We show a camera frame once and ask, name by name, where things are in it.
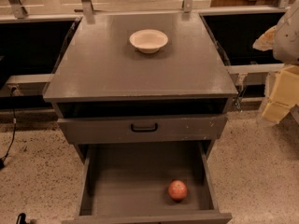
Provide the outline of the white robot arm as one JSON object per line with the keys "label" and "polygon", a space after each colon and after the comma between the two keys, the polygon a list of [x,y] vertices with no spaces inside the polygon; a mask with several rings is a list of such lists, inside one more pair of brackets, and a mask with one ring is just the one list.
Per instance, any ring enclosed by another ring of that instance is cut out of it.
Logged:
{"label": "white robot arm", "polygon": [[273,56],[285,64],[276,73],[262,116],[279,123],[299,104],[299,0],[296,0],[278,24],[269,28],[252,45],[260,51],[272,50]]}

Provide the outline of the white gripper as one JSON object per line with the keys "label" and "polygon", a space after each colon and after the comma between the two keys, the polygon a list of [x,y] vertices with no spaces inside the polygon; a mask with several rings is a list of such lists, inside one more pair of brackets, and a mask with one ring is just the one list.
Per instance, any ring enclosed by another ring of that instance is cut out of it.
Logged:
{"label": "white gripper", "polygon": [[[273,48],[276,26],[265,31],[252,45],[254,49],[267,51]],[[270,122],[280,123],[290,112],[289,107],[299,104],[299,66],[283,67],[277,74],[270,100],[262,116]]]}

